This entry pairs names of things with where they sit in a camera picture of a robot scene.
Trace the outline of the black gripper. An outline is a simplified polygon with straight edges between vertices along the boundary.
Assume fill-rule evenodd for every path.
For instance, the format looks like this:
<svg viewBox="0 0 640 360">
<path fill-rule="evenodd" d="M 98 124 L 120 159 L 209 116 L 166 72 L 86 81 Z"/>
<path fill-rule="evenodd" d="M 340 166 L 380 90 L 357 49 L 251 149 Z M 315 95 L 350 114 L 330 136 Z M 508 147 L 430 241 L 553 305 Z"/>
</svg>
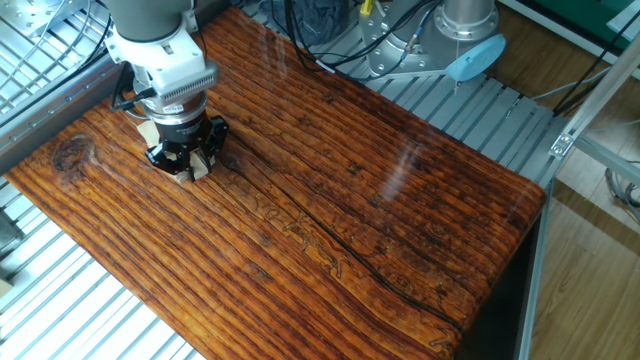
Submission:
<svg viewBox="0 0 640 360">
<path fill-rule="evenodd" d="M 200 114 L 182 124 L 156 123 L 156 128 L 160 144 L 148 148 L 145 151 L 146 158 L 153 166 L 170 175 L 186 172 L 191 177 L 191 150 L 198 146 L 205 166 L 211 168 L 215 155 L 224 145 L 229 125 L 221 116 L 209 119 L 205 114 Z"/>
</svg>

